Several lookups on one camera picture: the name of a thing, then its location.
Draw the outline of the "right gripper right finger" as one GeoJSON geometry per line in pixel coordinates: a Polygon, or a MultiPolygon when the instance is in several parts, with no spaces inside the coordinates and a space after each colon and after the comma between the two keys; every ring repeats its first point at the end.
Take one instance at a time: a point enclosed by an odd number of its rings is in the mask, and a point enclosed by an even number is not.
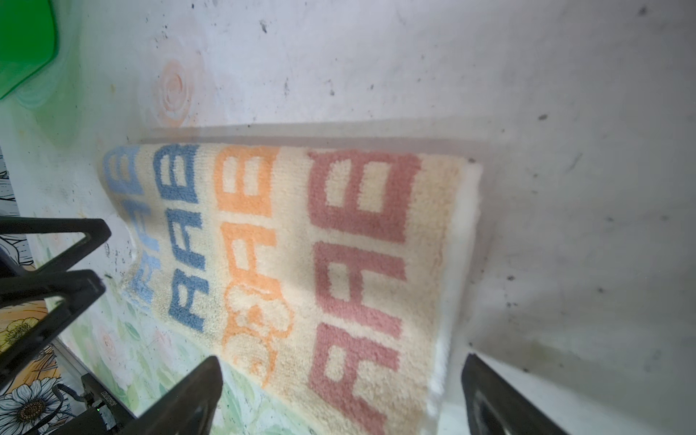
{"type": "Polygon", "coordinates": [[[567,435],[476,353],[467,356],[460,379],[471,434],[567,435]]]}

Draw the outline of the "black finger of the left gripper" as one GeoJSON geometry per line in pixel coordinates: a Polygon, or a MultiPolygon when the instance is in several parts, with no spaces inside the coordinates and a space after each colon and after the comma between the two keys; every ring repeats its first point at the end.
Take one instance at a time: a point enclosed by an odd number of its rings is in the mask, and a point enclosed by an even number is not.
{"type": "Polygon", "coordinates": [[[21,268],[5,252],[1,252],[1,277],[56,273],[69,270],[94,252],[112,235],[103,219],[43,219],[42,217],[1,217],[2,235],[39,235],[82,233],[83,238],[59,256],[32,272],[21,268]]]}
{"type": "Polygon", "coordinates": [[[1,384],[6,385],[36,355],[60,335],[106,291],[103,281],[92,270],[54,273],[38,271],[1,280],[1,306],[20,306],[48,297],[63,300],[35,326],[1,353],[1,384]]]}

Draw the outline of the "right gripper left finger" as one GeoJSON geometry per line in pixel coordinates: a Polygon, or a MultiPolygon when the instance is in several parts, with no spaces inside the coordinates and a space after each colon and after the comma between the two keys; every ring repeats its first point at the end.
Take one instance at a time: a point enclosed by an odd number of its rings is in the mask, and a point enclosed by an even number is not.
{"type": "Polygon", "coordinates": [[[210,356],[120,434],[210,434],[222,387],[219,359],[210,356]]]}

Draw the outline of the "striped rabbit text towel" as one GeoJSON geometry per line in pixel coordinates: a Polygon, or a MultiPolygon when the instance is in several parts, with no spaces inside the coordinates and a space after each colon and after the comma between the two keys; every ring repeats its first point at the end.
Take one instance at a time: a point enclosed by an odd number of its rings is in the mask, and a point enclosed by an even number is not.
{"type": "Polygon", "coordinates": [[[457,156],[118,147],[130,299],[319,431],[433,434],[480,217],[457,156]]]}

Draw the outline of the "green plastic basket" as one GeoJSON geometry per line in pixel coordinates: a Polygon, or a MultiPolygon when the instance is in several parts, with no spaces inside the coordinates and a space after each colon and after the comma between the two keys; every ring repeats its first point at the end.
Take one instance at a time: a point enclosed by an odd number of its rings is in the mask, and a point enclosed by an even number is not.
{"type": "Polygon", "coordinates": [[[1,99],[42,70],[58,48],[48,0],[1,1],[1,99]]]}

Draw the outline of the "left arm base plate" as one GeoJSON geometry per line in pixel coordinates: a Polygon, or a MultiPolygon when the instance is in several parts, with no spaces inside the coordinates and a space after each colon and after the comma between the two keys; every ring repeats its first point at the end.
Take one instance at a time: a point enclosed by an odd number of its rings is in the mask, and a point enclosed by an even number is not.
{"type": "Polygon", "coordinates": [[[58,393],[61,404],[56,414],[65,414],[69,402],[77,403],[78,413],[74,413],[50,434],[121,434],[136,419],[93,374],[84,374],[81,383],[81,393],[63,384],[57,384],[52,389],[53,393],[58,393]]]}

